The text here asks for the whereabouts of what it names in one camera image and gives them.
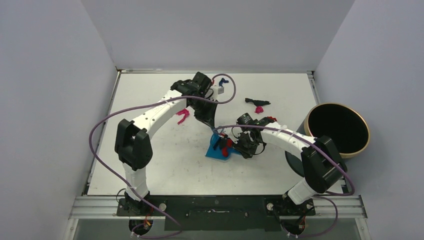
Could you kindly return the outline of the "red paper scrap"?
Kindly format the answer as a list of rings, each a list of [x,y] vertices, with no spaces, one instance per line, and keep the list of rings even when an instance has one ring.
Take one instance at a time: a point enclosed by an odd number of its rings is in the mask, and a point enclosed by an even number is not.
[[[225,147],[226,148],[231,148],[232,146],[233,146],[233,141],[230,138],[228,138],[226,140]]]

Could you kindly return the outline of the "blue hand brush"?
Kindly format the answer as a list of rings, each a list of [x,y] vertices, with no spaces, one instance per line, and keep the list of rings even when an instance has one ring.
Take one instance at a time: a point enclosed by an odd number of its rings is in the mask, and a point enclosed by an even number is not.
[[[216,150],[220,146],[220,142],[222,140],[222,134],[219,130],[216,130],[213,132],[212,140],[213,140],[212,149]]]

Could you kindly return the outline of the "blue plastic dustpan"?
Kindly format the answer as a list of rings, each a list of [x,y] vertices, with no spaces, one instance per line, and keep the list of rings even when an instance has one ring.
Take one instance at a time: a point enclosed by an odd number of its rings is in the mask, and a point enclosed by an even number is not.
[[[213,146],[212,146],[212,144],[213,144],[213,134],[212,134],[210,141],[209,141],[209,147],[208,147],[208,149],[205,153],[205,156],[207,158],[211,158],[211,159],[215,159],[215,160],[219,160],[219,161],[227,161],[227,160],[230,159],[230,157],[232,155],[239,155],[240,156],[241,153],[234,148],[234,142],[232,141],[233,142],[232,147],[231,148],[227,147],[228,157],[223,157],[221,149],[226,148],[226,140],[227,139],[230,139],[230,138],[227,135],[222,134],[222,139],[221,139],[219,147],[216,150],[213,150]]]

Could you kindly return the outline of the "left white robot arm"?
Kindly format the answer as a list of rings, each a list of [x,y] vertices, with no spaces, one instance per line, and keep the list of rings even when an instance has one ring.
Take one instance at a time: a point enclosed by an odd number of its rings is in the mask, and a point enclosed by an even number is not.
[[[159,101],[158,106],[149,108],[142,115],[123,119],[117,126],[114,150],[125,170],[125,178],[130,186],[125,198],[129,208],[136,215],[144,215],[149,210],[146,166],[153,157],[151,140],[154,134],[177,112],[189,107],[199,122],[214,129],[217,109],[218,89],[213,81],[201,72],[193,79],[178,80]]]

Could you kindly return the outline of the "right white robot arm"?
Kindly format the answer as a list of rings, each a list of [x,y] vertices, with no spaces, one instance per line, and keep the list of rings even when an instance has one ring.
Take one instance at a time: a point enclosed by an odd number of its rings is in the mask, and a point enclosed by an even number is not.
[[[330,137],[312,137],[292,131],[271,117],[252,119],[248,113],[236,120],[241,133],[235,135],[233,148],[245,159],[252,158],[260,144],[274,145],[299,160],[303,178],[286,193],[282,207],[296,214],[303,203],[317,194],[325,193],[343,174],[346,165]]]

